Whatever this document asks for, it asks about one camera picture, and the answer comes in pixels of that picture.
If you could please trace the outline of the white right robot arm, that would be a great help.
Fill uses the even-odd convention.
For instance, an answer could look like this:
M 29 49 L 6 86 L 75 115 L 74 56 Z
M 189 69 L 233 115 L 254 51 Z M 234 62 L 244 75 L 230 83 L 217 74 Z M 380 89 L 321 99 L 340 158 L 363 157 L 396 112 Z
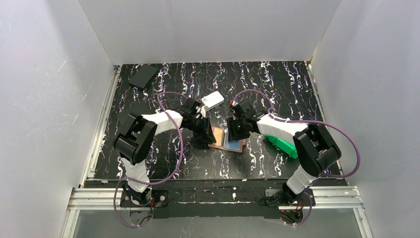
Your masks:
M 315 122 L 290 122 L 268 112 L 258 112 L 247 101 L 232 102 L 233 115 L 227 119 L 228 139 L 249 138 L 251 133 L 273 136 L 291 143 L 299 166 L 282 186 L 280 196 L 301 195 L 312 182 L 341 158 L 341 151 L 325 125 Z

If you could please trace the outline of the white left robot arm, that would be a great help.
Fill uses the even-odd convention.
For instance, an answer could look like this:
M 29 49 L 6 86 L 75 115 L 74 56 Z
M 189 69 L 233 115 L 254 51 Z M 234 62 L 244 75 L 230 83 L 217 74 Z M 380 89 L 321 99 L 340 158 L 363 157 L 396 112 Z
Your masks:
M 201 113 L 200 102 L 187 98 L 176 110 L 166 110 L 152 115 L 130 113 L 120 127 L 113 146 L 122 158 L 129 188 L 144 193 L 152 183 L 147 175 L 147 158 L 155 135 L 177 130 L 182 139 L 182 129 L 191 131 L 194 138 L 204 144 L 216 142 L 210 119 Z

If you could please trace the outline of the tan leather card holder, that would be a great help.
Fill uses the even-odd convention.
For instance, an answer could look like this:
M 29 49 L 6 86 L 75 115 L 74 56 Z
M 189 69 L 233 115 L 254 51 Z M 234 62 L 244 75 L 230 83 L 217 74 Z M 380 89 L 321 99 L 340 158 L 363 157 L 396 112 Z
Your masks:
M 225 151 L 231 151 L 236 153 L 241 153 L 243 151 L 243 148 L 247 144 L 247 140 L 243 139 L 240 141 L 226 141 L 226 144 L 224 147 L 222 146 L 215 146 L 213 144 L 208 144 L 210 148 L 219 149 L 219 150 L 225 150 Z

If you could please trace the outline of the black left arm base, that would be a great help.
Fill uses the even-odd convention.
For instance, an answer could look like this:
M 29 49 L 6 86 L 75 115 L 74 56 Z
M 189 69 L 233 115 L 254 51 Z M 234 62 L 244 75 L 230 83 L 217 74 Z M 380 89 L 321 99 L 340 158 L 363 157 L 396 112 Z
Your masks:
M 167 190 L 146 188 L 142 193 L 135 191 L 129 185 L 122 186 L 122 194 L 119 200 L 120 207 L 166 207 L 168 204 L 169 194 Z

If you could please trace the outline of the gold credit card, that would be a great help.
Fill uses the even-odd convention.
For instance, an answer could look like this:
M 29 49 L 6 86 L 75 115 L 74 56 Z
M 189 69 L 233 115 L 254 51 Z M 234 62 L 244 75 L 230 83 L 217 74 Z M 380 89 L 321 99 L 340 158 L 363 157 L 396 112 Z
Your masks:
M 223 128 L 212 127 L 213 135 L 216 140 L 216 142 L 214 142 L 213 145 L 221 146 L 221 137 L 222 137 L 223 130 L 224 130 Z

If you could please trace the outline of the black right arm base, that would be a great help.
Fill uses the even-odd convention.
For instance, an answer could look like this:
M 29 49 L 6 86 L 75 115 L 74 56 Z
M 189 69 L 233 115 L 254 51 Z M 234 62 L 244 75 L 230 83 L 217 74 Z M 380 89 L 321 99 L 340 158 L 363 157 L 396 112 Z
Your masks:
M 263 197 L 260 199 L 260 205 L 268 207 L 278 206 L 315 206 L 315 195 L 312 189 L 306 189 L 295 195 L 292 192 L 283 192 L 282 189 L 266 189 Z

